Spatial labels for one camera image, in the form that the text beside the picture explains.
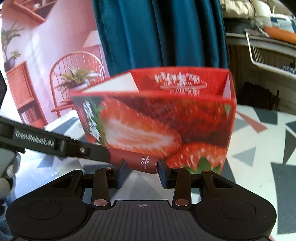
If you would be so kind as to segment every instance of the teal curtain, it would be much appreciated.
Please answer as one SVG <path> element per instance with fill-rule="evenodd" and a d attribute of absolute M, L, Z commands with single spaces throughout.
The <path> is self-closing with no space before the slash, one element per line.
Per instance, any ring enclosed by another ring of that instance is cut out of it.
<path fill-rule="evenodd" d="M 219 0 L 93 0 L 110 75 L 133 68 L 228 68 Z"/>

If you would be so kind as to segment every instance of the pink chair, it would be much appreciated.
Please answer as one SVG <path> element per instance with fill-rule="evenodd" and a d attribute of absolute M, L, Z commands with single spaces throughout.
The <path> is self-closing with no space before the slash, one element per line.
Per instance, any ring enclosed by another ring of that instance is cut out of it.
<path fill-rule="evenodd" d="M 54 101 L 54 109 L 52 109 L 51 112 L 56 112 L 58 117 L 61 117 L 61 110 L 69 108 L 74 109 L 74 104 L 69 97 L 69 90 L 65 86 L 56 88 L 64 82 L 61 78 L 62 74 L 70 72 L 68 67 L 72 67 L 73 69 L 86 68 L 97 73 L 98 75 L 89 81 L 90 85 L 95 85 L 106 79 L 105 70 L 101 61 L 91 53 L 78 51 L 60 58 L 53 65 L 49 74 L 52 98 Z"/>

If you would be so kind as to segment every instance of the geometric patterned tablecloth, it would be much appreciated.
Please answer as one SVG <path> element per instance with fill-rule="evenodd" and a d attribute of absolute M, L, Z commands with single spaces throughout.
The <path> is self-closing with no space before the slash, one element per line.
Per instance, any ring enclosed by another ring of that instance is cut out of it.
<path fill-rule="evenodd" d="M 85 141 L 76 111 L 50 123 L 46 130 Z M 222 175 L 270 201 L 277 221 L 275 241 L 296 240 L 296 116 L 283 112 L 237 106 L 234 129 Z M 19 197 L 73 169 L 93 172 L 105 163 L 57 157 L 27 151 L 17 173 L 15 196 Z M 88 202 L 86 190 L 85 202 Z M 116 199 L 171 202 L 173 190 L 164 190 L 157 175 L 132 171 L 123 187 L 110 193 Z M 192 202 L 200 200 L 192 190 Z"/>

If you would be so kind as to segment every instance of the red box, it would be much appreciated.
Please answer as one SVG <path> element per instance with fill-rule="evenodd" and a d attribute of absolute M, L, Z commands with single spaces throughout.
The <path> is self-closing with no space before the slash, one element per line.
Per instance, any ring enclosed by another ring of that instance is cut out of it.
<path fill-rule="evenodd" d="M 87 140 L 220 173 L 236 111 L 227 69 L 133 69 L 72 92 Z"/>

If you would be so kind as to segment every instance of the wire basket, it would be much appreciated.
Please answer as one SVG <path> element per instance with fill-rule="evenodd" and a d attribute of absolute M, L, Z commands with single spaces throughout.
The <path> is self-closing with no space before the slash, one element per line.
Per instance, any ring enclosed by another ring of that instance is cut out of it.
<path fill-rule="evenodd" d="M 250 45 L 249 34 L 246 33 L 247 42 L 249 46 L 251 62 L 260 69 L 264 69 L 276 74 L 280 74 L 287 78 L 296 80 L 296 68 L 295 73 L 291 73 L 283 68 L 294 61 L 292 58 L 281 58 L 274 53 L 262 51 L 254 46 Z"/>

